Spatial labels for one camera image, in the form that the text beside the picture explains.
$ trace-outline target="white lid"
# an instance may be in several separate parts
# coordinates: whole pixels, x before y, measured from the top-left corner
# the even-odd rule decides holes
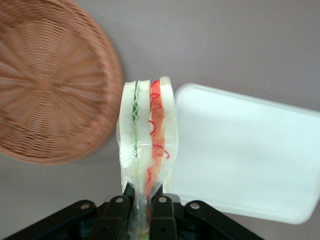
[[[186,204],[300,224],[320,197],[320,113],[185,84],[172,192]]]

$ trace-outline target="plastic wrap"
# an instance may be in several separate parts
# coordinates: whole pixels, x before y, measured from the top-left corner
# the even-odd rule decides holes
[[[170,190],[178,150],[178,123],[171,82],[161,77],[126,82],[117,123],[122,190],[135,190],[129,220],[131,239],[148,239],[151,198],[163,184]]]

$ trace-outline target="black plastic mount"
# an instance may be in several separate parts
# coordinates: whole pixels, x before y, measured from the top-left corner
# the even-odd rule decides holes
[[[135,191],[99,207],[78,201],[4,240],[129,240],[128,221]],[[203,201],[180,202],[163,194],[152,199],[149,240],[262,240],[250,230]]]

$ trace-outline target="wicker basket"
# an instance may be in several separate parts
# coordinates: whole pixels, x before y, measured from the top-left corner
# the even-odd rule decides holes
[[[70,0],[0,0],[0,151],[55,165],[113,131],[123,77],[104,31]]]

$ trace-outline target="red tomato slice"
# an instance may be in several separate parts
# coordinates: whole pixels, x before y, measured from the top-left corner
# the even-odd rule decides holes
[[[152,189],[157,183],[158,174],[160,172],[162,159],[164,153],[166,158],[169,154],[165,151],[165,135],[163,129],[163,121],[165,119],[165,112],[161,100],[160,80],[155,81],[151,86],[150,91],[150,123],[153,125],[151,131],[152,140],[152,163],[153,165],[147,170],[147,182],[145,185],[145,195],[149,200],[151,197]]]

